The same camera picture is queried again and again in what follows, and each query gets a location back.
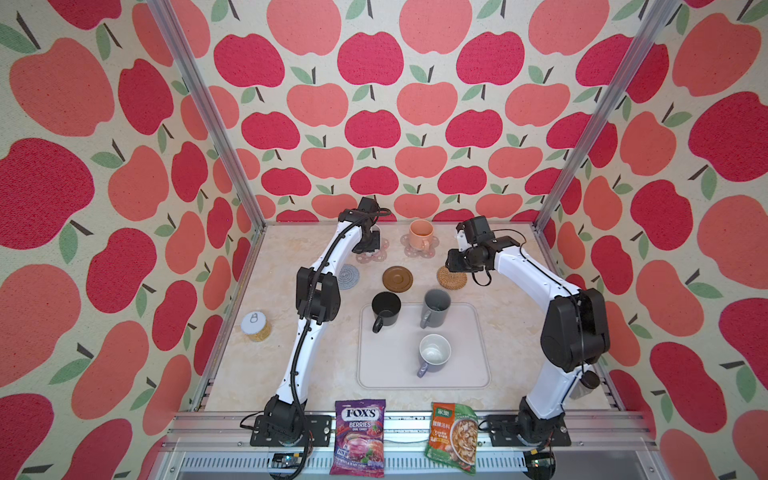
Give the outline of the aluminium frame post right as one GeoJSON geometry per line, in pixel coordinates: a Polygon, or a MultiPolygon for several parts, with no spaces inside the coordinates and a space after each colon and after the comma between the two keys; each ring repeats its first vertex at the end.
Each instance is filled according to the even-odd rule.
{"type": "Polygon", "coordinates": [[[660,33],[670,18],[675,15],[681,1],[655,1],[642,19],[636,36],[631,41],[626,54],[619,63],[612,80],[605,87],[605,93],[597,102],[597,108],[588,121],[576,147],[567,155],[565,164],[550,193],[546,196],[542,208],[533,222],[536,233],[542,233],[553,212],[561,204],[569,185],[575,178],[582,161],[587,157],[597,138],[604,129],[614,109],[624,98],[631,81],[637,74],[643,61],[649,54],[660,33]]]}

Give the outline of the round woven rattan coaster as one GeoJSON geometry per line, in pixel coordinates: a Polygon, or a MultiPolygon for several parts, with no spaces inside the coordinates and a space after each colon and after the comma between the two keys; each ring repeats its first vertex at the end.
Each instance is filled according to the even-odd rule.
{"type": "Polygon", "coordinates": [[[467,285],[468,277],[463,272],[451,272],[447,267],[441,266],[436,274],[439,285],[446,290],[460,290],[467,285]]]}

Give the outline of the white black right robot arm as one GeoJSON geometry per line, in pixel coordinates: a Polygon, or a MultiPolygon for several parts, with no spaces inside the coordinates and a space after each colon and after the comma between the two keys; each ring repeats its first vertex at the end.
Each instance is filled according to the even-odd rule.
{"type": "Polygon", "coordinates": [[[560,429],[563,403],[577,382],[610,349],[606,304],[596,289],[583,290],[555,276],[509,237],[470,244],[462,239],[448,251],[451,272],[497,271],[512,280],[544,311],[540,345],[546,362],[531,392],[520,402],[520,439],[540,444],[560,429]]]}

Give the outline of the grey mug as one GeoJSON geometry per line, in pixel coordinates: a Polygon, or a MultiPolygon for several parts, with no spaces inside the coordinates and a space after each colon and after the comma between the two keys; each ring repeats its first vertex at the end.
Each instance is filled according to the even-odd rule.
{"type": "Polygon", "coordinates": [[[450,306],[451,297],[446,291],[429,290],[424,296],[420,327],[422,329],[441,327],[445,323],[450,306]]]}

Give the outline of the orange pink mug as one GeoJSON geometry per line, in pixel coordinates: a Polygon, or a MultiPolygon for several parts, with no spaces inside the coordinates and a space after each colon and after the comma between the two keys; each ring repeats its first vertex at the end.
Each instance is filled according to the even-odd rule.
{"type": "Polygon", "coordinates": [[[408,236],[413,248],[425,249],[430,238],[434,236],[434,227],[427,220],[414,220],[409,226],[408,236]]]}

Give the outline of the purple Fox's berries candy bag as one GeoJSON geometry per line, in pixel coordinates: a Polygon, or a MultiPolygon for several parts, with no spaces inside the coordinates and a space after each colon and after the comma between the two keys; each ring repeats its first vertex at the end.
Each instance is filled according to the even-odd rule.
{"type": "Polygon", "coordinates": [[[384,399],[337,400],[331,475],[385,476],[384,399]]]}

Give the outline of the black mug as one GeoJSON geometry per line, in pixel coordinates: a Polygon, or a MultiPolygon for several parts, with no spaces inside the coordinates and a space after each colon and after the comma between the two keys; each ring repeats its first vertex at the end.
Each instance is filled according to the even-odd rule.
{"type": "Polygon", "coordinates": [[[402,303],[397,294],[385,291],[374,296],[371,307],[374,314],[372,332],[377,334],[397,322],[402,303]]]}

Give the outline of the round grey coaster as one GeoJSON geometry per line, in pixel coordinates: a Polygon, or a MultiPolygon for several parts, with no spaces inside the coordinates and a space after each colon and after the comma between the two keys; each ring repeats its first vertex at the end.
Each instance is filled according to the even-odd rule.
{"type": "Polygon", "coordinates": [[[345,264],[337,273],[337,279],[340,290],[350,290],[358,284],[360,272],[355,266],[345,264]]]}

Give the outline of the pink flower silicone coaster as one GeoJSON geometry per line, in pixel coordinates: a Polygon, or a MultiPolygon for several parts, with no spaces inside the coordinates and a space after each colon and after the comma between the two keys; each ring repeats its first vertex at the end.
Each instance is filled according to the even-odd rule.
{"type": "Polygon", "coordinates": [[[439,246],[440,241],[438,237],[432,236],[426,244],[425,249],[416,249],[411,246],[409,236],[403,235],[400,238],[400,243],[404,246],[404,254],[406,257],[431,259],[435,257],[436,248],[439,246]]]}

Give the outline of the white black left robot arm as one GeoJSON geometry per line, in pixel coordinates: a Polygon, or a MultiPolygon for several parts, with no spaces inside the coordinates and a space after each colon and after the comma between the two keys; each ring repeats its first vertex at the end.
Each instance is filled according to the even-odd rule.
{"type": "Polygon", "coordinates": [[[380,248],[376,224],[392,214],[373,204],[340,213],[334,237],[323,253],[296,276],[297,333],[289,363],[276,394],[263,411],[263,428],[268,437],[283,444],[295,444],[310,431],[305,413],[309,375],[315,347],[325,325],[333,321],[341,307],[338,271],[352,254],[374,252],[380,248]]]}

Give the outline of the round brown wooden coaster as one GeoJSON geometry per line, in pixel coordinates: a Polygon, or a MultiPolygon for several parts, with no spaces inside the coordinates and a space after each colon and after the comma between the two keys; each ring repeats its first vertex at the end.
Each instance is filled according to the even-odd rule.
{"type": "Polygon", "coordinates": [[[392,266],[384,271],[382,283],[393,293],[403,293],[413,285],[413,274],[404,266],[392,266]]]}

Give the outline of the green orange soup packet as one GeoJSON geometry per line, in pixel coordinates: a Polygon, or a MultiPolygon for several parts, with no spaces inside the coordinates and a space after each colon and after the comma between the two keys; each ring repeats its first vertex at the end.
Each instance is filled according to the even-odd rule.
{"type": "Polygon", "coordinates": [[[474,475],[479,420],[464,404],[433,402],[425,456],[444,466],[474,475]]]}

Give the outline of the grey spice jar black lid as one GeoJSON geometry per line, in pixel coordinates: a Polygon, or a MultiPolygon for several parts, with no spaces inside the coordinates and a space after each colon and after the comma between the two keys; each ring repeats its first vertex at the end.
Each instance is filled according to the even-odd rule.
{"type": "Polygon", "coordinates": [[[584,370],[579,374],[570,392],[569,398],[577,400],[591,394],[601,386],[600,377],[593,370],[584,370]]]}

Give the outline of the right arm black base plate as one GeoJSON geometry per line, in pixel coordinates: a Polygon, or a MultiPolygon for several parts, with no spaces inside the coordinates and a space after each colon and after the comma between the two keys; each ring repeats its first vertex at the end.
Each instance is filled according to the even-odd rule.
{"type": "Polygon", "coordinates": [[[564,413],[539,419],[525,410],[520,414],[489,415],[481,421],[480,430],[489,435],[494,447],[568,447],[572,441],[564,419],[564,413]]]}

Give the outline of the aluminium frame post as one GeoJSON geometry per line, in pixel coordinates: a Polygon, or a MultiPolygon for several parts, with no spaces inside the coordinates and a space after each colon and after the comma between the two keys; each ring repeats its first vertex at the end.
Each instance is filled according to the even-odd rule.
{"type": "Polygon", "coordinates": [[[582,161],[587,157],[597,138],[604,129],[614,109],[624,98],[631,81],[637,74],[643,61],[649,54],[660,33],[670,18],[675,15],[681,1],[655,1],[642,19],[636,36],[631,41],[626,54],[619,63],[612,80],[605,87],[605,93],[597,102],[597,108],[588,121],[576,147],[567,155],[565,164],[550,193],[546,196],[542,208],[533,222],[536,233],[542,233],[553,212],[561,204],[569,185],[575,178],[582,161]]]}
{"type": "Polygon", "coordinates": [[[266,221],[250,188],[249,180],[236,149],[230,141],[213,96],[201,76],[196,58],[185,38],[180,20],[175,14],[170,1],[149,0],[148,4],[164,41],[174,57],[182,78],[186,82],[189,92],[195,101],[209,137],[219,153],[230,180],[233,182],[233,188],[252,221],[255,231],[263,234],[266,229],[266,221]]]}

